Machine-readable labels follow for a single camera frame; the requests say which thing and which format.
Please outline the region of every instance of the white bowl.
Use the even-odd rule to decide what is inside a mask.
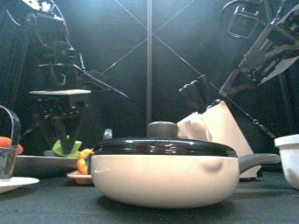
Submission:
[[[95,155],[90,176],[99,192],[130,205],[202,207],[222,201],[238,183],[234,157]]]
[[[278,148],[284,178],[290,187],[299,190],[299,135],[276,138],[274,147]]]

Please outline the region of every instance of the metal cup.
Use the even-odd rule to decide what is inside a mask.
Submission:
[[[1,105],[0,109],[2,109],[5,113],[9,115],[11,121],[10,147],[9,148],[0,147],[0,182],[5,182],[9,181],[10,178],[13,177],[21,124],[17,115],[10,109],[5,108]]]

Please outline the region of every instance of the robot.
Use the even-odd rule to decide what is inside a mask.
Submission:
[[[90,90],[112,90],[128,97],[94,78],[97,71],[85,70],[51,0],[1,0],[0,5],[14,24],[26,30],[42,79],[41,89],[30,92],[38,113],[29,131],[41,127],[47,145],[53,147],[59,141],[59,156],[69,155],[79,134],[81,115],[89,107]]]
[[[242,11],[236,10],[233,14],[229,29],[238,23],[234,22],[234,20],[242,19],[248,21],[256,19],[253,17],[254,14],[250,14],[252,17],[249,17],[248,13],[244,12],[244,6],[241,9]],[[244,55],[244,59],[240,61],[237,68],[233,69],[218,90],[218,94],[222,97],[233,95],[240,91],[254,89],[260,84],[276,77],[294,63],[299,55],[297,28],[299,5],[296,5],[280,19],[276,16],[270,23],[265,25],[254,44]],[[232,35],[244,37],[241,34],[236,33]]]

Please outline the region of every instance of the black curtain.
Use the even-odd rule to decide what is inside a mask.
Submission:
[[[0,104],[14,110],[15,96],[21,84],[27,37],[23,28],[9,17],[0,6]],[[0,113],[0,134],[10,135],[10,121]]]

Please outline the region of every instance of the dark table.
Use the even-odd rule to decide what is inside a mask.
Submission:
[[[117,203],[66,177],[42,178],[0,194],[0,223],[299,223],[299,191],[282,173],[264,172],[240,181],[234,194],[213,206],[153,209]]]

